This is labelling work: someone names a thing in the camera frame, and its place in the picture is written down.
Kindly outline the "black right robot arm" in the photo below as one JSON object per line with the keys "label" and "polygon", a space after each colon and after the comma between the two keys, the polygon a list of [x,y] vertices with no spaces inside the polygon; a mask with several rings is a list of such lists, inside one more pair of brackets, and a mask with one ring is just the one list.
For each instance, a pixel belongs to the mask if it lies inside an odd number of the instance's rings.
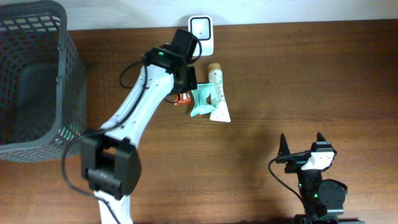
{"label": "black right robot arm", "polygon": [[[271,160],[268,170],[284,187],[294,193],[303,205],[304,214],[294,216],[294,223],[362,223],[358,219],[340,219],[344,213],[343,204],[348,186],[338,180],[324,179],[322,173],[332,166],[337,151],[321,133],[307,151],[291,153],[284,134],[276,158]],[[285,164],[286,174],[297,174],[296,192],[272,171],[271,164]]]}

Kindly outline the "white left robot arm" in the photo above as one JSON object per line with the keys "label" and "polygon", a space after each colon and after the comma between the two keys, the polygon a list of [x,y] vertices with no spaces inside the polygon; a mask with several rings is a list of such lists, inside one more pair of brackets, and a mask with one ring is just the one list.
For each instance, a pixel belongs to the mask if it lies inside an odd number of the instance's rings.
{"label": "white left robot arm", "polygon": [[81,175],[99,202],[102,223],[132,223],[130,196],[142,172],[140,138],[166,96],[196,89],[192,64],[199,46],[193,33],[179,29],[170,44],[146,52],[137,82],[122,105],[98,131],[82,139]]}

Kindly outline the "grey plastic mesh basket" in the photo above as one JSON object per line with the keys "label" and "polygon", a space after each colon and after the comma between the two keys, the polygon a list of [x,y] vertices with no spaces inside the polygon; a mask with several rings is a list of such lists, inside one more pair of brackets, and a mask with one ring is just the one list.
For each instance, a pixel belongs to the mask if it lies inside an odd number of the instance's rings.
{"label": "grey plastic mesh basket", "polygon": [[1,7],[1,159],[58,159],[86,129],[86,75],[55,1]]}

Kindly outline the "white barcode scanner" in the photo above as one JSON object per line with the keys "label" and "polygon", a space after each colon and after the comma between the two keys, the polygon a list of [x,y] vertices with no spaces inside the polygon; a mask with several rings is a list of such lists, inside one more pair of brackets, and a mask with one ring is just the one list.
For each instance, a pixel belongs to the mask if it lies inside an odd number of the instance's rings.
{"label": "white barcode scanner", "polygon": [[210,56],[214,52],[213,20],[210,16],[191,16],[188,19],[188,30],[201,43],[201,56]]}

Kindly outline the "white cream tube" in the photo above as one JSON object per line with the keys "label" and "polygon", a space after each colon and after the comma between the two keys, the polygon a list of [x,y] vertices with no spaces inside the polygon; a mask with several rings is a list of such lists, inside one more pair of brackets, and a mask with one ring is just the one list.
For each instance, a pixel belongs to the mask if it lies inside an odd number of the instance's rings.
{"label": "white cream tube", "polygon": [[219,63],[209,64],[208,79],[214,85],[210,94],[210,101],[215,109],[211,112],[210,119],[212,121],[229,123],[231,118],[223,89],[223,72]]}

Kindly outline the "orange chocolate bar wrapper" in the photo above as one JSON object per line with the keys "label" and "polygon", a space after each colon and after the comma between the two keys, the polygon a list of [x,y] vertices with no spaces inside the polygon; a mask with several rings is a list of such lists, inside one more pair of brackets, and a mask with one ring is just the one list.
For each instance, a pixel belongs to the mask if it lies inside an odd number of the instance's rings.
{"label": "orange chocolate bar wrapper", "polygon": [[189,92],[179,93],[174,99],[175,106],[189,105],[191,102],[192,102],[192,98],[191,98]]}

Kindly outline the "teal snack packet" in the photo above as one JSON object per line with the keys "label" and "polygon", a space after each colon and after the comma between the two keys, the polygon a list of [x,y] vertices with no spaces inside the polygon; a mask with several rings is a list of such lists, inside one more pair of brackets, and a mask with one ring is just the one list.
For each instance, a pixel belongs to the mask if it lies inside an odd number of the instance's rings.
{"label": "teal snack packet", "polygon": [[191,117],[198,114],[208,114],[215,110],[215,107],[207,102],[213,89],[214,84],[202,83],[198,84],[197,88],[191,91],[194,99],[194,106],[190,113]]}

